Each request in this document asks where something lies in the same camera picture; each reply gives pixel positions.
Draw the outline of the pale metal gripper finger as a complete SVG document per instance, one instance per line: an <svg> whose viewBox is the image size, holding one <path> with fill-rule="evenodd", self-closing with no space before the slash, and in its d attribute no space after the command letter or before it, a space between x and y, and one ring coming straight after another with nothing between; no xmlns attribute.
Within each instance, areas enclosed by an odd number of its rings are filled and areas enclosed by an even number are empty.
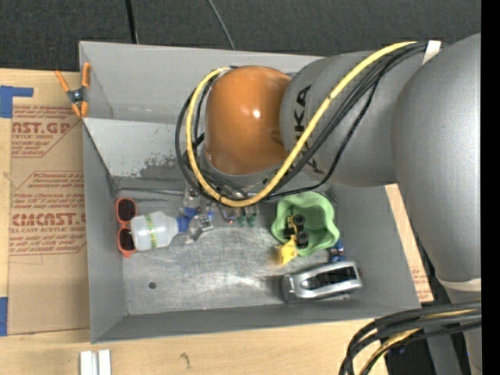
<svg viewBox="0 0 500 375"><path fill-rule="evenodd" d="M184 189L182 210L184 214L199 214L202 211L201 196L192 187L186 187Z"/></svg>
<svg viewBox="0 0 500 375"><path fill-rule="evenodd" d="M198 241L203 234L211 231L213 228L213 215L211 213L194 216L188 225L186 244Z"/></svg>

